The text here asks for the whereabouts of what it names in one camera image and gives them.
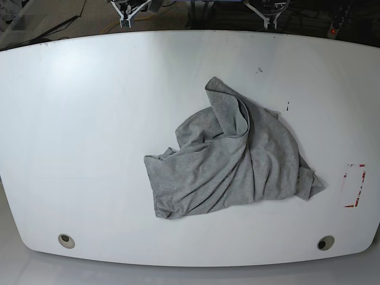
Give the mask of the grey T-shirt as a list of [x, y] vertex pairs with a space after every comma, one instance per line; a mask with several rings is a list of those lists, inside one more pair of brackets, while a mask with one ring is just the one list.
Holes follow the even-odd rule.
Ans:
[[210, 106], [177, 127], [178, 149], [144, 157], [158, 218], [290, 197], [307, 201], [325, 189], [276, 112], [216, 77], [205, 92]]

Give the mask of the left table grommet hole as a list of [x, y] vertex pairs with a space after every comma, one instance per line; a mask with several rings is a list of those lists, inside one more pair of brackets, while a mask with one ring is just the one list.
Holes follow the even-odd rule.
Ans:
[[67, 249], [73, 249], [75, 247], [74, 239], [66, 234], [60, 234], [58, 236], [58, 242]]

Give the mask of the table grommet hole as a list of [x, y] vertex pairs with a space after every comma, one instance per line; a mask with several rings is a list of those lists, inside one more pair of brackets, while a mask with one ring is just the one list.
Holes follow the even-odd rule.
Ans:
[[60, 234], [58, 236], [58, 242], [67, 249], [73, 249], [75, 247], [74, 239], [66, 234]]
[[333, 246], [334, 242], [334, 236], [324, 236], [318, 241], [317, 248], [320, 251], [327, 251]]

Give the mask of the right table grommet hole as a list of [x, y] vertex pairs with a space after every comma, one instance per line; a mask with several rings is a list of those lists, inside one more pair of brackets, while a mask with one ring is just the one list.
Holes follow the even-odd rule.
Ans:
[[317, 248], [320, 251], [327, 251], [333, 246], [334, 242], [334, 236], [324, 236], [318, 241]]

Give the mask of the red tape rectangle marking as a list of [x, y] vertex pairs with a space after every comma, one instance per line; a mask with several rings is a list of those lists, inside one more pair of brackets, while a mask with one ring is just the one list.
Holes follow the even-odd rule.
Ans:
[[358, 206], [365, 176], [365, 164], [347, 165], [340, 192], [340, 205], [343, 208], [355, 208]]

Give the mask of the black power strip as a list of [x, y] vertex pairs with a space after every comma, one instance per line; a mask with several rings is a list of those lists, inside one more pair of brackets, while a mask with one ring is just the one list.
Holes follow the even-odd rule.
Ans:
[[341, 30], [343, 23], [345, 19], [347, 18], [347, 15], [350, 11], [350, 7], [352, 5], [352, 0], [343, 0], [340, 1], [339, 8], [332, 18], [332, 23], [330, 25], [330, 28], [327, 32], [327, 38], [328, 39], [335, 39]]

